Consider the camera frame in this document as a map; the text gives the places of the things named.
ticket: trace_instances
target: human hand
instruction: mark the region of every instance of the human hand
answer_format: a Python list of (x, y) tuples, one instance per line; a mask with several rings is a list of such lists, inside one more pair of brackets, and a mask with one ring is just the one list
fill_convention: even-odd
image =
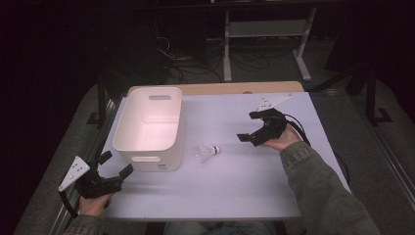
[(79, 207), (82, 215), (101, 216), (104, 211), (104, 206), (111, 202), (113, 194), (107, 194), (95, 199), (85, 199), (80, 197)]
[(299, 137), (297, 132), (293, 129), (292, 126), (287, 124), (286, 129), (281, 134), (280, 138), (270, 139), (265, 143), (261, 144), (260, 146), (270, 147), (281, 152), (285, 148), (299, 141), (301, 141), (301, 138)]

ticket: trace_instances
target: background desk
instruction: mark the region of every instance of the background desk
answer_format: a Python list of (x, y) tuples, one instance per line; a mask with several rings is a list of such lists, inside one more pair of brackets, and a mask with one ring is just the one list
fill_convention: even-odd
[[(133, 172), (124, 181), (122, 191), (113, 198), (112, 206), (105, 211), (104, 217), (224, 220), (300, 216), (278, 152), (255, 148), (250, 143), (239, 142), (236, 137), (237, 133), (252, 133), (262, 126), (260, 120), (249, 117), (249, 112), (255, 110), (262, 97), (281, 95), (293, 97), (277, 109), (300, 120), (311, 145), (339, 174), (346, 186), (307, 93), (185, 95), (182, 112), (186, 130), (180, 168), (172, 172)], [(121, 102), (104, 147), (104, 151), (110, 150), (114, 155), (100, 166), (101, 174), (106, 177), (116, 175), (126, 165), (112, 145), (125, 101)], [(204, 164), (198, 164), (194, 158), (197, 144), (218, 146), (221, 153)]]

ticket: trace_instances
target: white plastic bin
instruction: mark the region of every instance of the white plastic bin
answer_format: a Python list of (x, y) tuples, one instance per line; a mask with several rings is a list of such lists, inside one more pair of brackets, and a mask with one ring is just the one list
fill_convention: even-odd
[(113, 145), (134, 170), (179, 168), (184, 135), (181, 101), (176, 87), (138, 88), (129, 94)]

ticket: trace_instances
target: white tabletop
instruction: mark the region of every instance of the white tabletop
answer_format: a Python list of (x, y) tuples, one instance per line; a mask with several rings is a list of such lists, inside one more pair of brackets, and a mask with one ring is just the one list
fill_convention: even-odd
[[(293, 97), (276, 109), (301, 122), (311, 146), (348, 189), (308, 93), (183, 96), (186, 127), (180, 168), (172, 172), (134, 171), (125, 179), (122, 191), (113, 196), (104, 217), (231, 220), (300, 216), (279, 153), (241, 143), (236, 136), (262, 127), (261, 120), (249, 117), (249, 112), (255, 111), (262, 98), (288, 95)], [(127, 165), (113, 148), (115, 128), (124, 104), (125, 99), (103, 150), (113, 153), (113, 157), (99, 167), (100, 174), (105, 177), (117, 176)], [(198, 144), (217, 146), (221, 153), (199, 164), (195, 159)]]

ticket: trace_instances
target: person's left hand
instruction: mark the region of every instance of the person's left hand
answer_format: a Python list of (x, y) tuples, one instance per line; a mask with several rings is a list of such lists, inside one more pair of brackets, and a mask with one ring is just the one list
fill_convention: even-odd
[(113, 194), (107, 194), (95, 199), (85, 199), (80, 197), (79, 207), (81, 215), (101, 216), (104, 211), (104, 206), (111, 202)]

